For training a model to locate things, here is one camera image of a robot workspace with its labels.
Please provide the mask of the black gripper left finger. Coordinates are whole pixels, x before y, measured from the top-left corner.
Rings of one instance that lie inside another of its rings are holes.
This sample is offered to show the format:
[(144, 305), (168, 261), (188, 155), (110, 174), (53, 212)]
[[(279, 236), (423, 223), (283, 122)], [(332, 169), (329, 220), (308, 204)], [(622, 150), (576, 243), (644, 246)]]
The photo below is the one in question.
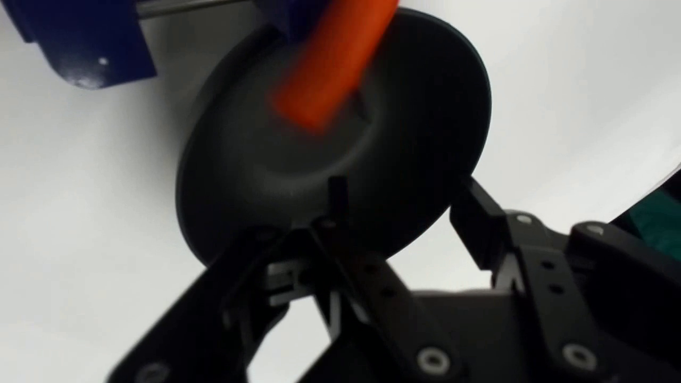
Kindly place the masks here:
[(386, 258), (348, 227), (350, 186), (290, 234), (251, 227), (110, 370), (107, 383), (249, 383), (246, 369), (290, 302), (312, 295), (332, 333), (301, 383), (461, 383), (466, 364)]

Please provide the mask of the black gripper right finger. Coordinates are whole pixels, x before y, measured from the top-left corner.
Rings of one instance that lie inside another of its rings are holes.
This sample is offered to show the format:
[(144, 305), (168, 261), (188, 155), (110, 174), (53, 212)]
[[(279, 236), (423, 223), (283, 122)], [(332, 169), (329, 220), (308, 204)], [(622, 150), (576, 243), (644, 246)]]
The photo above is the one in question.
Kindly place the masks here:
[(449, 222), (495, 289), (531, 317), (538, 369), (557, 383), (681, 383), (681, 267), (625, 229), (567, 234), (503, 208), (466, 178)]

